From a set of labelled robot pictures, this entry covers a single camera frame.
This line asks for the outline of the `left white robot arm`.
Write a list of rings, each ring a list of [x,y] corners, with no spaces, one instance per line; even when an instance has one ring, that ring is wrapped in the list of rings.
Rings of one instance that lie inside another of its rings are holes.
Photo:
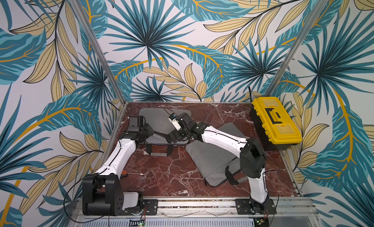
[[[142,209],[138,192],[124,192],[120,178],[130,156],[140,144],[153,135],[146,123],[135,130],[127,130],[117,142],[106,162],[82,180],[82,211],[87,216],[119,216],[128,209]]]

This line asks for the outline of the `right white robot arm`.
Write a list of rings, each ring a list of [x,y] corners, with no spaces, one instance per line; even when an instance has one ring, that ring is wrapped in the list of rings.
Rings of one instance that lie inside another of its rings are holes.
[[[195,122],[186,114],[172,113],[168,120],[175,129],[170,132],[173,142],[185,139],[199,140],[218,146],[240,159],[240,169],[250,185],[249,204],[243,206],[251,214],[276,214],[276,205],[269,197],[266,188],[266,152],[253,140],[237,137],[220,131],[205,122]]]

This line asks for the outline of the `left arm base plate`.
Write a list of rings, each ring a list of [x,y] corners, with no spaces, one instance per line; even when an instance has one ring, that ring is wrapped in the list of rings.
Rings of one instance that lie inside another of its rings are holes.
[[[139,216],[156,216],[158,212],[158,200],[146,199],[138,202],[138,205],[127,210],[127,214]]]

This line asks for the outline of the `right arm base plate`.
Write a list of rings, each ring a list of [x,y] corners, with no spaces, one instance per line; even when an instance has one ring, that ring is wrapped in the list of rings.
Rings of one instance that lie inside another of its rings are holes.
[[[272,199],[266,198],[263,203],[259,203],[252,198],[236,199],[235,207],[239,215],[255,214],[276,214],[276,206]]]

